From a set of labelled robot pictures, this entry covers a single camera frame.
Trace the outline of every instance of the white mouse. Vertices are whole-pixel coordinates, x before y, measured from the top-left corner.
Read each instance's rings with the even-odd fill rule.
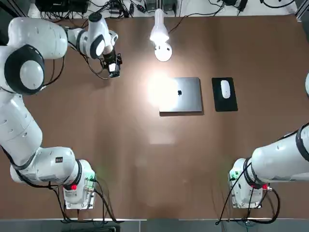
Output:
[[[223,98],[227,99],[231,96],[230,84],[226,80],[221,81],[221,91]]]

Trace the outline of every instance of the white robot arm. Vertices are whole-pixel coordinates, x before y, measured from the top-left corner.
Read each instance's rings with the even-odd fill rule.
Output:
[[[238,159],[228,176],[230,186],[239,178],[232,190],[235,208],[259,206],[266,183],[309,181],[309,123],[257,148],[251,158]]]
[[[111,32],[111,37],[100,14],[90,18],[89,31],[76,37],[78,29],[64,29],[42,19],[14,18],[9,24],[8,44],[0,46],[0,145],[10,160],[11,177],[30,185],[62,185],[68,209],[93,208],[95,173],[86,160],[75,159],[70,148],[41,147],[42,131],[22,95],[41,90],[44,60],[63,57],[68,37],[70,44],[91,58],[103,53],[110,77],[119,76],[121,56],[116,56],[113,48],[118,36]]]

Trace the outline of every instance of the black mouse pad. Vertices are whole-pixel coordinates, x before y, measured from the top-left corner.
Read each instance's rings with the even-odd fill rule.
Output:
[[[221,81],[223,80],[228,81],[230,85],[231,95],[227,99],[225,99],[222,95]],[[211,82],[212,82],[214,106],[216,108],[216,111],[217,112],[238,111],[233,78],[232,77],[212,78]]]

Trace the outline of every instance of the black cable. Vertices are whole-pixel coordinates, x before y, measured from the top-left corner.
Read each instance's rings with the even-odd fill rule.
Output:
[[[22,17],[22,15],[18,12],[18,10],[16,10],[16,8],[13,6],[13,4],[10,1],[7,1],[7,2],[11,5],[12,9],[15,11],[15,13],[18,15],[18,17]]]
[[[24,15],[24,17],[28,17],[28,15],[26,15],[21,9],[20,9],[20,7],[18,6],[18,4],[14,1],[14,0],[12,0],[12,2],[15,4],[15,6],[19,9],[19,11]]]
[[[216,4],[216,3],[212,3],[211,2],[211,0],[208,0],[209,1],[209,3],[211,4],[211,5],[214,5],[214,6],[219,6],[219,7],[221,7],[220,5],[218,5],[218,4]]]
[[[268,193],[268,190],[266,190],[265,194],[263,195],[262,199],[260,200],[259,205],[256,208],[258,208],[262,205],[262,202],[264,201],[265,197],[267,196],[267,193]]]
[[[14,11],[12,11],[9,7],[7,7],[2,1],[0,1],[0,8],[2,8],[6,13],[11,15],[13,18],[18,17],[18,14],[16,14]]]
[[[260,220],[255,220],[255,219],[249,219],[248,221],[256,222],[256,223],[259,223],[259,224],[271,224],[278,218],[278,215],[280,213],[280,206],[281,206],[280,197],[279,197],[279,195],[278,195],[278,193],[275,189],[272,189],[271,191],[276,195],[277,204],[278,204],[276,214],[273,216],[273,218],[269,221],[260,221]]]
[[[111,1],[106,2],[100,9],[98,9],[97,11],[95,11],[95,13],[101,13],[105,10],[106,7],[110,6]]]
[[[130,1],[131,1],[131,3],[133,3],[136,7],[138,7],[137,4],[136,4],[134,1],[132,1],[132,0],[130,0]]]
[[[292,1],[290,1],[289,3],[287,3],[287,4],[285,4],[285,5],[282,5],[282,6],[270,6],[270,5],[268,5],[267,3],[265,3],[265,2],[263,2],[263,4],[264,4],[265,6],[267,6],[267,7],[269,7],[269,8],[278,9],[278,8],[286,7],[286,6],[290,5],[290,4],[292,4],[294,1],[295,1],[295,0],[292,0]]]
[[[99,5],[96,5],[94,2],[92,2],[91,0],[88,0],[88,2],[90,2],[91,4],[94,4],[95,6],[97,7],[102,7],[102,6],[99,6]]]
[[[48,82],[47,84],[43,85],[43,87],[49,86],[49,85],[51,85],[52,83],[54,83],[56,80],[59,79],[59,77],[61,76],[62,71],[63,71],[63,69],[64,69],[64,59],[65,59],[65,56],[62,57],[62,66],[61,66],[61,69],[60,69],[60,72],[59,72],[58,76],[57,76],[55,79],[53,79],[52,81],[50,81],[50,82]]]
[[[237,178],[237,180],[235,181],[235,183],[233,184],[232,188],[230,189],[228,195],[227,195],[227,198],[225,200],[225,203],[224,203],[224,206],[223,206],[223,209],[222,209],[222,212],[221,212],[221,216],[219,218],[219,220],[215,223],[215,225],[219,225],[220,222],[222,221],[222,216],[223,216],[223,213],[224,213],[224,210],[225,210],[225,207],[226,207],[226,204],[227,204],[227,201],[232,193],[232,190],[233,188],[235,187],[235,185],[237,184],[237,182],[239,181],[239,179],[241,178],[241,176],[244,174],[244,172],[251,166],[251,163],[248,164],[247,167],[244,168],[244,170],[241,172],[241,174],[239,175],[239,177]]]
[[[218,11],[216,13],[214,13],[212,17],[215,17],[216,14],[218,14],[224,7],[225,7],[225,3],[223,2],[222,5],[220,6],[220,8],[218,9]]]
[[[19,6],[16,4],[15,1],[12,0],[12,2],[14,3],[14,5],[19,9],[19,11],[22,13],[22,15],[19,14],[19,11],[15,8],[15,6],[13,6],[13,4],[8,0],[7,1],[11,7],[14,9],[14,11],[19,15],[19,16],[23,16],[23,17],[28,17],[27,15],[25,15],[25,13],[19,8]]]
[[[8,91],[8,90],[6,90],[6,89],[4,89],[4,88],[2,88],[2,87],[0,87],[0,89],[2,89],[2,90],[5,91],[5,92],[8,92],[8,93],[15,94],[15,92]]]
[[[182,0],[181,3],[180,3],[179,17],[180,17],[180,14],[181,14],[181,12],[182,12],[182,4],[183,4],[183,0]]]
[[[181,20],[179,21],[179,23],[176,25],[176,26],[174,26],[171,30],[169,30],[169,33],[171,33],[173,30],[175,30],[180,24],[181,24],[181,22],[183,21],[183,19],[184,18],[186,18],[186,17],[190,17],[190,16],[192,16],[192,15],[202,15],[202,16],[207,16],[207,15],[213,15],[213,14],[217,14],[219,11],[221,11],[222,9],[220,8],[219,10],[217,10],[216,12],[214,12],[214,13],[209,13],[209,14],[201,14],[201,13],[192,13],[192,14],[188,14],[188,15],[185,15],[185,16],[183,16],[182,18],[181,18]]]
[[[250,204],[251,204],[251,199],[252,199],[253,191],[254,191],[254,188],[252,188],[252,190],[251,190],[251,195],[250,195],[250,199],[249,199],[249,206],[248,206],[248,212],[247,212],[246,220],[248,220],[248,217],[250,216]]]
[[[77,47],[76,47],[74,44],[72,44],[70,41],[68,41],[68,43],[73,47],[73,49],[74,49],[75,51],[79,52],[79,54],[84,58],[84,60],[85,60],[86,63],[88,64],[89,69],[91,70],[92,73],[94,73],[94,74],[95,74],[97,77],[99,77],[100,79],[103,79],[103,80],[108,80],[108,79],[109,79],[109,78],[101,77],[101,76],[99,75],[99,74],[103,71],[103,61],[102,61],[101,59],[99,59],[99,61],[100,61],[100,65],[101,65],[102,69],[101,69],[99,72],[96,72],[96,71],[94,71],[94,70],[92,69],[92,67],[91,67],[91,65],[90,65],[90,63],[89,63],[88,57],[85,56],[83,53],[81,53],[81,52],[79,51],[79,49],[77,49]]]
[[[95,182],[98,184],[98,186],[101,190],[102,196],[104,196],[103,188],[102,188],[101,184],[97,180],[95,180]],[[103,224],[107,224],[108,222],[105,221],[105,218],[106,218],[108,211],[106,210],[106,213],[104,213],[104,204],[103,204],[102,208],[103,208]]]
[[[126,7],[126,5],[125,5],[125,3],[124,3],[124,1],[123,0],[119,0],[120,1],[120,3],[122,4],[122,7],[129,13],[129,15],[133,18],[133,15],[130,13],[130,11],[127,9],[127,7]]]
[[[115,218],[115,216],[114,216],[113,213],[111,212],[111,210],[110,210],[110,208],[109,208],[109,206],[108,206],[106,200],[104,199],[103,195],[102,195],[101,193],[99,193],[96,189],[94,190],[94,192],[95,192],[96,194],[98,194],[99,197],[102,199],[103,204],[105,205],[105,207],[106,207],[106,209],[107,209],[107,212],[108,212],[108,214],[110,215],[112,221],[113,221],[114,223],[117,223],[117,224],[123,223],[124,221],[117,221],[117,219]]]
[[[50,79],[49,79],[49,82],[51,82],[51,81],[53,80],[53,78],[54,78],[54,74],[55,74],[55,66],[56,66],[56,61],[55,61],[55,60],[53,60],[53,72],[52,72],[52,75],[51,75],[51,77],[50,77]]]

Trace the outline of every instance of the brown table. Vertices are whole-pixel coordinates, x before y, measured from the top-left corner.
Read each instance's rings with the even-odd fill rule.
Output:
[[[178,21],[167,18],[166,26]],[[100,80],[69,49],[61,78],[25,97],[43,146],[68,146],[88,160],[108,183],[117,218],[217,218],[233,162],[308,121],[309,47],[301,24],[293,15],[186,18],[170,34],[166,63],[156,60],[149,41],[153,18],[108,24],[119,34],[120,78]],[[204,115],[160,117],[159,81],[195,76]],[[234,78],[238,112],[215,111],[212,77]],[[0,218],[61,218],[53,192],[14,183],[4,155],[0,164]],[[274,186],[281,218],[309,218],[308,183]],[[253,216],[271,217],[264,205]],[[99,198],[81,215],[101,218]]]

